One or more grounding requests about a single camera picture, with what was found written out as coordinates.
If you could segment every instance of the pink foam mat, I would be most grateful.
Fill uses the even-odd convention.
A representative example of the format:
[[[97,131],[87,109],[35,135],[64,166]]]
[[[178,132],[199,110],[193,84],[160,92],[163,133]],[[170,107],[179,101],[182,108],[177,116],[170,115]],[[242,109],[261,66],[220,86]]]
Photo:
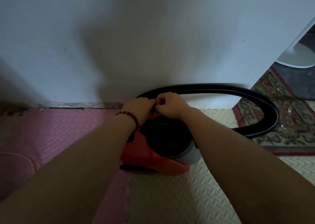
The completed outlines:
[[[31,108],[13,130],[13,135],[0,153],[29,157],[40,169],[76,140],[115,116],[116,109],[40,109]],[[0,156],[0,198],[5,198],[32,175],[27,160],[10,155]],[[124,223],[128,213],[124,206],[130,198],[128,174],[119,170],[94,217],[93,223]]]

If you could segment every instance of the vacuum hose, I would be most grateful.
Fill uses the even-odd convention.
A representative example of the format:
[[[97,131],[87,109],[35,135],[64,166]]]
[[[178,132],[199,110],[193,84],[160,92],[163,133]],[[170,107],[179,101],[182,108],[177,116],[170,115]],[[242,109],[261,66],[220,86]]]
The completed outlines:
[[[168,87],[157,88],[145,92],[138,97],[146,97],[149,99],[156,98],[159,94],[165,92],[175,92],[181,94],[202,94],[202,93],[215,93],[215,94],[228,94],[246,98],[254,102],[264,113],[264,117],[255,124],[233,128],[232,130],[247,138],[256,138],[272,131],[279,122],[279,111],[272,101],[258,92],[230,85],[216,84],[216,83],[200,83],[200,84],[186,84],[174,85]]]

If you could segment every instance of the right hand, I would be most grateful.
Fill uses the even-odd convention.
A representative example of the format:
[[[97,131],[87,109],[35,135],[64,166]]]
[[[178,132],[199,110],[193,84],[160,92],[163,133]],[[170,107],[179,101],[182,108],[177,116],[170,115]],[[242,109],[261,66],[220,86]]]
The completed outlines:
[[[155,110],[171,119],[182,119],[191,107],[177,93],[167,92],[159,94]]]

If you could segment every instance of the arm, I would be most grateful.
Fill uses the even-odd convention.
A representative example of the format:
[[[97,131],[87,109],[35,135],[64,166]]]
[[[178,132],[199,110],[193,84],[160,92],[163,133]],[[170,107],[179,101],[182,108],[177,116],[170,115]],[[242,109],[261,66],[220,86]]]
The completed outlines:
[[[181,119],[241,222],[315,223],[315,186],[276,156],[189,107],[176,93],[159,95],[155,109]]]
[[[155,100],[125,103],[142,125]],[[1,223],[91,223],[136,127],[120,114],[73,143],[0,204]]]

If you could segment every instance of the vacuum cleaner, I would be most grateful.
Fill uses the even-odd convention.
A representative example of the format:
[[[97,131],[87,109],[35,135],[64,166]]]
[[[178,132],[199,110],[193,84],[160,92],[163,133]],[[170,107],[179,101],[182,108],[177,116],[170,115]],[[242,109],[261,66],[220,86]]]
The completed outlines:
[[[203,83],[161,87],[139,95],[149,99],[160,93],[216,93],[239,96],[255,103],[264,117],[257,123],[232,130],[247,138],[256,138],[272,131],[279,122],[279,111],[265,96],[237,86]],[[201,159],[201,154],[188,127],[178,119],[154,113],[138,131],[133,133],[121,154],[121,170],[133,173],[162,173],[181,175]]]

